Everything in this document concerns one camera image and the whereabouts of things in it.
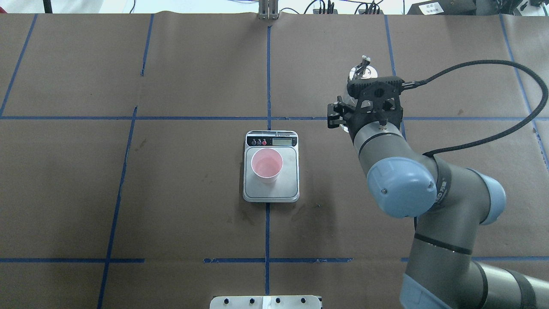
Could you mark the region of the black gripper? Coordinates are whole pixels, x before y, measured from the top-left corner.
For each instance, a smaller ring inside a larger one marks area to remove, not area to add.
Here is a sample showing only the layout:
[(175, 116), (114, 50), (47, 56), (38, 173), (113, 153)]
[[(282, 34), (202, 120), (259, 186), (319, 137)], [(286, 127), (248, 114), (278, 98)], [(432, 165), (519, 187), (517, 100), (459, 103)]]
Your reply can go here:
[(347, 122), (350, 121), (351, 136), (355, 136), (365, 125), (374, 122), (386, 128), (391, 123), (400, 130), (403, 111), (399, 99), (387, 99), (377, 107), (363, 103), (359, 108), (352, 98), (337, 97), (335, 102), (327, 104), (327, 128), (347, 127)]

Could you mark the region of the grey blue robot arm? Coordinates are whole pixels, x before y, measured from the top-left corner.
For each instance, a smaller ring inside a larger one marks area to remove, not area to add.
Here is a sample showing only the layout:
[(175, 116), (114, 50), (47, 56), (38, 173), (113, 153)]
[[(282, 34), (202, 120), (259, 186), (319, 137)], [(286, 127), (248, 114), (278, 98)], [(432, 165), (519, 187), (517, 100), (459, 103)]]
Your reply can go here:
[(506, 207), (495, 179), (414, 151), (390, 122), (372, 121), (341, 100), (328, 104), (328, 127), (346, 127), (369, 192), (394, 218), (415, 218), (403, 275), (405, 309), (546, 309), (548, 282), (472, 259), (478, 227)]

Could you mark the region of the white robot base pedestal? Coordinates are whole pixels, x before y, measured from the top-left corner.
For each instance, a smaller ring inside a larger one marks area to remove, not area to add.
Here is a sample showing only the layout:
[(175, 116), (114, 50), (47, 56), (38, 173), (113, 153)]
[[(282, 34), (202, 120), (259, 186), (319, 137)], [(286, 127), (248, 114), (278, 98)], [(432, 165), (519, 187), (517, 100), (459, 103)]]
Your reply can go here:
[(223, 296), (210, 301), (210, 309), (323, 309), (315, 295)]

